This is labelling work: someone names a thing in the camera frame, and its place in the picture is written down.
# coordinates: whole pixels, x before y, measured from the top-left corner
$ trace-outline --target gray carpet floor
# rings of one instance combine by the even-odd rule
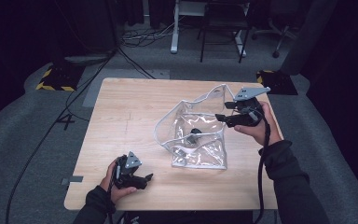
[[[204,62],[200,63],[197,33],[198,30],[184,29],[176,54],[170,53],[170,35],[146,47],[123,46],[122,49],[143,69],[166,71],[170,79],[256,82],[256,71],[279,69],[291,45],[290,40],[285,41],[281,57],[274,59],[271,53],[276,36],[249,39],[247,56],[242,63],[238,63],[234,46],[207,46]],[[84,90],[69,108],[77,115],[76,122],[67,130],[64,124],[52,126],[65,109],[68,97],[69,101],[75,99],[82,89],[72,94],[69,91],[37,91],[35,87],[48,66],[30,74],[24,83],[26,93],[0,112],[0,223],[5,222],[7,201],[21,170],[50,127],[46,140],[29,162],[15,191],[9,222],[71,223],[77,214],[63,206],[66,186],[61,181],[74,171],[93,108],[92,104],[83,105],[88,97],[88,90]],[[79,84],[92,77],[99,66],[88,66]],[[116,54],[103,68],[103,73],[114,73],[118,69],[135,71],[122,55]],[[331,223],[358,223],[358,182],[328,126],[306,96],[309,82],[301,75],[292,80],[297,96],[269,96],[282,133],[294,142],[293,151],[303,170],[309,173],[310,184]],[[266,211],[261,223],[273,223],[273,212]]]

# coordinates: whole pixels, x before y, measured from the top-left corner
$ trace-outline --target cord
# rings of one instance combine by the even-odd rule
[[[264,164],[264,151],[269,146],[269,136],[271,134],[271,129],[269,123],[267,122],[266,117],[263,113],[260,113],[256,109],[248,108],[251,112],[257,113],[262,120],[264,120],[264,124],[266,127],[263,149],[261,150],[260,162],[258,163],[258,171],[257,171],[257,188],[258,188],[258,200],[260,201],[260,213],[258,214],[257,219],[255,220],[255,224],[258,223],[264,215],[264,199],[263,199],[263,164]]]
[[[97,70],[96,74],[93,76],[93,78],[90,79],[89,84],[91,83],[91,81],[96,78],[98,76],[98,74],[101,72],[101,70],[104,68],[104,66],[109,62],[109,60],[112,58],[112,56],[110,56]],[[36,154],[36,152],[39,150],[39,148],[42,146],[43,142],[46,140],[46,138],[48,137],[48,134],[51,132],[51,130],[53,129],[53,127],[55,126],[55,124],[57,123],[57,121],[61,118],[61,116],[63,115],[63,113],[67,110],[67,108],[83,93],[83,91],[87,88],[87,86],[68,104],[65,105],[65,109],[60,113],[60,115],[54,120],[54,122],[50,125],[50,127],[48,128],[48,130],[46,131],[45,135],[42,137],[42,139],[40,140],[39,144],[36,146],[36,148],[34,149],[33,153],[31,154],[31,156],[28,158],[27,162],[25,163],[25,165],[23,166],[20,175],[18,176],[13,189],[10,192],[10,196],[9,199],[7,201],[7,210],[6,210],[6,224],[8,224],[9,221],[9,215],[10,215],[10,206],[11,206],[11,202],[13,201],[13,197],[14,197],[14,193],[16,192],[16,188],[19,185],[22,176],[24,175],[25,171],[28,168],[28,165],[31,163],[31,160],[33,159],[34,155]]]
[[[87,46],[86,44],[84,44],[84,42],[78,37],[77,33],[75,32],[75,30],[72,28],[71,23],[69,22],[69,20],[66,18],[65,14],[62,11],[62,8],[60,7],[60,5],[57,3],[57,0],[54,0],[55,5],[57,6],[57,9],[60,11],[62,17],[65,19],[66,24],[68,25],[69,29],[71,30],[72,34],[75,36],[75,38],[77,39],[77,41],[83,46],[83,48],[88,49],[91,52],[94,53],[106,53],[106,51],[98,51],[98,50],[94,50],[94,49],[100,49],[100,48],[92,48]]]
[[[107,216],[109,217],[109,223],[113,224],[113,219],[112,219],[112,215],[113,215],[113,207],[112,207],[112,202],[111,202],[111,195],[112,195],[112,187],[115,185],[115,178],[117,175],[117,168],[120,164],[122,164],[122,160],[123,157],[118,157],[116,159],[116,164],[115,167],[112,169],[112,175],[110,176],[110,181],[109,181],[109,188],[107,189],[106,192],[106,203],[107,203]]]
[[[133,59],[131,59],[124,51],[122,48],[118,48],[118,52],[124,57],[124,59],[127,61],[127,63],[131,64],[136,71],[138,71],[139,73],[141,73],[142,75],[144,75],[147,78],[152,78],[152,79],[156,79],[155,77],[153,77],[152,75],[150,75],[147,71],[145,71],[143,69],[143,67],[141,65],[139,65],[138,63],[136,63]]]
[[[84,86],[85,84],[90,84],[91,81],[96,78],[98,74],[95,74],[94,76],[90,77],[89,79],[87,79],[83,84],[79,85],[77,88],[81,88],[82,86]],[[85,121],[90,121],[89,119],[83,119],[81,117],[79,117],[78,115],[74,114],[70,109],[69,109],[69,105],[68,105],[68,102],[69,102],[69,99],[71,98],[72,94],[74,93],[74,91],[71,92],[71,94],[69,94],[68,98],[66,98],[66,101],[65,101],[65,108],[66,110],[68,111],[69,114],[71,114],[72,116],[78,118],[78,119],[82,119],[82,120],[85,120]]]
[[[123,45],[126,47],[129,47],[129,48],[146,47],[148,45],[153,44],[156,40],[160,40],[167,35],[172,35],[172,33],[164,34],[166,31],[170,30],[172,26],[173,26],[173,24],[167,26],[165,29],[155,31],[155,32],[152,32],[149,34],[146,33],[147,31],[149,31],[149,29],[146,29],[144,31],[144,33],[140,34],[140,35],[137,34],[137,31],[130,31],[130,33],[135,32],[135,35],[124,34],[121,39],[122,39]],[[129,43],[128,41],[130,41],[130,40],[138,40],[138,43],[136,43],[136,44]],[[150,41],[150,42],[142,45],[142,43],[145,41]]]

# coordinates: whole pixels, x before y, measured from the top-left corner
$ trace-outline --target yellow and black hazard tape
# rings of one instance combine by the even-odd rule
[[[262,84],[263,85],[263,76],[262,75],[265,75],[266,73],[274,73],[274,71],[269,71],[269,70],[261,70],[261,71],[258,71],[256,74],[255,74],[255,77],[257,78],[257,82]]]
[[[50,78],[52,67],[45,72],[42,78],[39,81],[39,84],[36,86],[37,90],[47,90],[47,91],[75,91],[76,87],[72,86],[62,86],[54,84],[46,84],[47,80]]]

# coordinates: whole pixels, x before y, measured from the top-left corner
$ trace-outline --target table leg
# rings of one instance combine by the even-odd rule
[[[242,50],[241,33],[242,33],[242,31],[239,31],[237,36],[235,37],[235,43],[237,44],[237,49],[238,49],[239,54],[241,54],[241,50]],[[243,50],[242,58],[244,58],[244,57],[246,57],[246,49]]]
[[[174,15],[174,26],[172,34],[172,43],[171,43],[171,53],[178,52],[178,40],[179,40],[179,1],[176,0],[175,3],[175,15]]]

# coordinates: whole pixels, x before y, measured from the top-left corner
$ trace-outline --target black curtain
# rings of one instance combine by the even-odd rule
[[[301,74],[358,179],[358,0],[338,1]]]
[[[119,0],[124,11],[120,15],[123,21],[127,21],[129,26],[136,23],[144,23],[144,5],[142,0]]]
[[[161,23],[170,25],[173,23],[173,10],[175,0],[148,0],[150,13],[150,26],[158,29]]]
[[[22,96],[25,79],[48,62],[23,14],[19,4],[0,0],[0,110]]]

